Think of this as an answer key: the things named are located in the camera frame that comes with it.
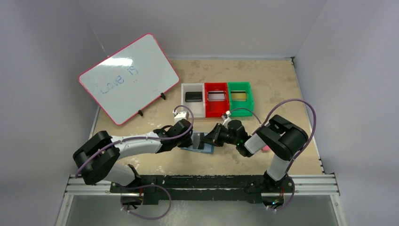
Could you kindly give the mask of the silver card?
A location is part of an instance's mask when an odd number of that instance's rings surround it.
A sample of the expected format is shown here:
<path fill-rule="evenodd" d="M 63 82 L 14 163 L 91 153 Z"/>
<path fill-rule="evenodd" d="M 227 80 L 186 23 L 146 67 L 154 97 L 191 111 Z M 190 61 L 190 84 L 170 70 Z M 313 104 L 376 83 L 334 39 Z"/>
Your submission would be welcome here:
<path fill-rule="evenodd" d="M 225 101 L 226 96 L 224 91 L 212 90 L 207 93 L 207 100 L 209 102 Z"/>

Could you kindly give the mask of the dark grey card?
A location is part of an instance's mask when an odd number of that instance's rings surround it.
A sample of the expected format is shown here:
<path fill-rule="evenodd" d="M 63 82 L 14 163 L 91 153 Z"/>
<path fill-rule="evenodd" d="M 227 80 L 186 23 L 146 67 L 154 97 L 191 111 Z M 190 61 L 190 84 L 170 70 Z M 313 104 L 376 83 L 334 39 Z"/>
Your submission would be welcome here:
<path fill-rule="evenodd" d="M 192 147 L 194 150 L 203 150 L 204 149 L 204 142 L 201 141 L 204 137 L 204 133 L 195 132 L 192 136 Z"/>

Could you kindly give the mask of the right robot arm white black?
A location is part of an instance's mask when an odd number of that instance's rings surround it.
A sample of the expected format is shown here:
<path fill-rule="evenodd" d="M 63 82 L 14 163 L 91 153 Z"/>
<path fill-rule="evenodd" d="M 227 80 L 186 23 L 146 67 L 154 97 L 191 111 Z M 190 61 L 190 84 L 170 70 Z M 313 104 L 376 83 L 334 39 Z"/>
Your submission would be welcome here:
<path fill-rule="evenodd" d="M 309 137 L 303 129 L 276 114 L 254 135 L 246 132 L 241 121 L 230 120 L 226 126 L 216 124 L 201 141 L 217 147 L 224 144 L 235 145 L 244 157 L 251 157 L 268 146 L 274 157 L 264 177 L 269 181 L 279 182 L 286 176 L 294 155 L 306 145 Z"/>

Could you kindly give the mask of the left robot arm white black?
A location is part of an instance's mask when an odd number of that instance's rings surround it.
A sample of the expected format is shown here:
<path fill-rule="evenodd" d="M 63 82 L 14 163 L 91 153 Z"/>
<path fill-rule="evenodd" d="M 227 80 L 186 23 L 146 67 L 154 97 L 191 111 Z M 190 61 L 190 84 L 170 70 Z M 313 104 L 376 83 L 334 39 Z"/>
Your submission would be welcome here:
<path fill-rule="evenodd" d="M 186 119 L 139 136 L 118 137 L 105 130 L 99 131 L 73 154 L 78 167 L 75 175 L 81 176 L 86 185 L 101 180 L 130 185 L 139 179 L 139 175 L 133 166 L 119 164 L 118 160 L 190 146 L 191 135 L 192 124 Z"/>

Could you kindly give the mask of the blue card holder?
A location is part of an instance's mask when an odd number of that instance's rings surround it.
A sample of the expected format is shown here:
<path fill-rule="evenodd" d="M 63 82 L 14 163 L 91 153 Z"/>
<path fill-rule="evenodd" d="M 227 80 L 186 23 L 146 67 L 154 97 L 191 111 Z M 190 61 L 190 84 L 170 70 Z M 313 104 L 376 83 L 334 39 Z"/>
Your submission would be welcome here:
<path fill-rule="evenodd" d="M 186 150 L 186 151 L 192 151 L 192 152 L 197 152 L 197 153 L 206 153 L 206 154 L 213 154 L 214 152 L 214 147 L 210 144 L 206 144 L 204 143 L 204 149 L 203 150 L 194 150 L 192 145 L 189 147 L 182 147 L 182 150 Z"/>

